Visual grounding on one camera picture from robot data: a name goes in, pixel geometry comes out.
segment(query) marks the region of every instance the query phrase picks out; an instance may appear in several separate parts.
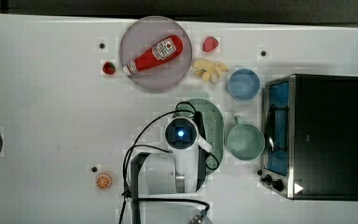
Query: black cable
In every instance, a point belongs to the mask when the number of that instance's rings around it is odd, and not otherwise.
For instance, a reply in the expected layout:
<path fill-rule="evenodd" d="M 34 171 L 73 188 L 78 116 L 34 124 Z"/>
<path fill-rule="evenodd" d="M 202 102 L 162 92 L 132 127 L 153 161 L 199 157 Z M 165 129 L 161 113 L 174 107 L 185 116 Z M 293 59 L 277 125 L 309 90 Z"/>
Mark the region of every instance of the black cable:
<path fill-rule="evenodd" d="M 205 206 L 205 211 L 208 212 L 209 208 L 211 207 L 208 203 L 199 201 L 199 200 L 193 200 L 193 199 L 167 199 L 167 198 L 138 198 L 133 199 L 134 201 L 139 202 L 169 202 L 169 203 L 198 203 Z"/>
<path fill-rule="evenodd" d="M 208 169 L 210 169 L 210 170 L 217 170 L 217 168 L 219 168 L 219 166 L 220 166 L 219 160 L 215 157 L 214 154 L 210 153 L 209 155 L 214 158 L 214 160 L 216 161 L 217 164 L 216 164 L 216 167 L 211 168 L 211 167 L 209 167 L 208 162 L 206 162 L 206 163 L 205 163 L 205 164 L 206 164 L 206 168 L 208 168 Z"/>
<path fill-rule="evenodd" d="M 123 217 L 124 217 L 124 210 L 126 209 L 126 200 L 123 201 L 123 205 L 121 206 L 121 212 L 120 212 L 120 220 L 118 221 L 118 223 L 121 223 L 123 221 Z"/>
<path fill-rule="evenodd" d="M 189 102 L 186 102 L 186 101 L 179 102 L 179 103 L 176 105 L 175 110 L 178 110 L 179 105 L 189 105 L 189 106 L 194 110 L 194 113 L 197 112 L 196 107 L 194 107 L 194 106 L 193 106 L 191 103 L 189 103 Z"/>
<path fill-rule="evenodd" d="M 136 145 L 135 147 L 150 147 L 150 148 L 153 148 L 153 149 L 158 150 L 158 151 L 171 153 L 169 150 L 165 150 L 165 149 L 162 149 L 160 147 L 154 147 L 154 146 L 150 146 L 150 145 Z"/>

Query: microwave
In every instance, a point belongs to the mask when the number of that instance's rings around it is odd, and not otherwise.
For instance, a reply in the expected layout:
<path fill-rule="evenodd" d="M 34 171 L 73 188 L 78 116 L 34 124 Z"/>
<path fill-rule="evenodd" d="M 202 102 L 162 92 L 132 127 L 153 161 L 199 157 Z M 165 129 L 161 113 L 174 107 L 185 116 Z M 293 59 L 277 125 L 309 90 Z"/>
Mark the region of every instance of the microwave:
<path fill-rule="evenodd" d="M 263 186 L 292 200 L 358 201 L 358 77 L 266 83 Z"/>

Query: white table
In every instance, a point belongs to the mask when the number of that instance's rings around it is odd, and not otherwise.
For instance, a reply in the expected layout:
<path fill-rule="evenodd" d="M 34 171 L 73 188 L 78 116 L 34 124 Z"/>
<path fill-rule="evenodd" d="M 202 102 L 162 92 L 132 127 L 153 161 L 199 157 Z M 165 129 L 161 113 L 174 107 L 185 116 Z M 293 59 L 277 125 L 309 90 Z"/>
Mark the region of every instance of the white table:
<path fill-rule="evenodd" d="M 255 70 L 262 85 L 293 73 L 358 76 L 357 28 L 179 22 L 194 58 L 205 57 L 202 39 L 213 35 L 220 49 L 206 58 L 231 71 L 213 86 L 190 69 L 175 89 L 145 93 L 121 71 L 101 75 L 101 60 L 120 67 L 119 41 L 133 22 L 0 15 L 0 223 L 117 223 L 125 149 L 158 114 L 204 91 L 221 109 L 226 135 L 234 115 L 260 126 L 260 96 L 238 102 L 226 92 L 236 69 Z M 164 124 L 143 141 L 159 142 Z M 192 196 L 212 204 L 213 223 L 358 223 L 358 203 L 294 202 L 265 189 L 259 163 L 225 150 L 220 169 Z M 93 186 L 93 165 L 115 175 L 104 194 Z"/>

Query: blue bowl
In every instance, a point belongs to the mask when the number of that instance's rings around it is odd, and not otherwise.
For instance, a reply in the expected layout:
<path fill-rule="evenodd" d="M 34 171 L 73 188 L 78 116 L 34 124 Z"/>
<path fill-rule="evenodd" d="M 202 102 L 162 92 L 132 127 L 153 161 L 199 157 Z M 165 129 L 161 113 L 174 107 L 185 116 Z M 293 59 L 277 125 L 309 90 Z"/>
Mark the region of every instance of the blue bowl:
<path fill-rule="evenodd" d="M 227 89 L 234 99 L 250 100 L 257 95 L 260 89 L 260 80 L 254 71 L 240 69 L 229 78 Z"/>

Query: ketchup bottle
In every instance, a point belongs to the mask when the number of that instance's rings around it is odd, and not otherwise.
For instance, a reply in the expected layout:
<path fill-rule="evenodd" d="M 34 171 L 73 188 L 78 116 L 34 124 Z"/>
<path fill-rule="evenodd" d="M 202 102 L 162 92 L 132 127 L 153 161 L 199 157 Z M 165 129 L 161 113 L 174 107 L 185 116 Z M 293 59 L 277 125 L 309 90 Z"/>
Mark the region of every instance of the ketchup bottle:
<path fill-rule="evenodd" d="M 169 35 L 160 40 L 141 56 L 123 67 L 127 76 L 141 72 L 147 68 L 159 66 L 176 58 L 182 53 L 183 43 L 179 36 Z"/>

